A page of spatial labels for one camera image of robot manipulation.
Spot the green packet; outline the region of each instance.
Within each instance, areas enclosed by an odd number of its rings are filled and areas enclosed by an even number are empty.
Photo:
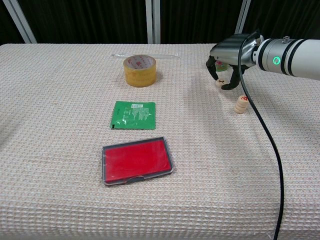
[[[110,124],[112,129],[155,129],[154,102],[116,101]]]

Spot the yellow tape roll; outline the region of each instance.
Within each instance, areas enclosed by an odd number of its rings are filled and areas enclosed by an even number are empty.
[[[147,55],[134,55],[123,61],[126,82],[134,87],[146,87],[156,81],[156,60]]]

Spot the black curtain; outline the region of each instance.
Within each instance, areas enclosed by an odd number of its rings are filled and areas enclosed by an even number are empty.
[[[25,43],[4,2],[0,1],[0,45]]]
[[[320,39],[319,0],[252,0],[243,32],[265,38]]]
[[[218,43],[233,35],[241,0],[162,0],[161,43]]]
[[[145,0],[18,0],[38,43],[147,43]]]

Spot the table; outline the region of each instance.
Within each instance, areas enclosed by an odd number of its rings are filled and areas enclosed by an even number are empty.
[[[252,108],[233,111],[242,88],[216,87],[205,65],[212,46],[0,46],[2,239],[270,239],[280,205],[276,157]],[[119,53],[181,57],[157,59],[156,83],[135,88],[112,56]],[[320,81],[256,67],[244,80],[282,157],[279,239],[319,239]],[[156,129],[110,129],[116,101],[155,102]],[[103,146],[161,136],[171,175],[103,184]]]

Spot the red ink pad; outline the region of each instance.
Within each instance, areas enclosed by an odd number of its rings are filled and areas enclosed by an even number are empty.
[[[143,181],[173,171],[163,137],[103,147],[102,178],[106,185]]]

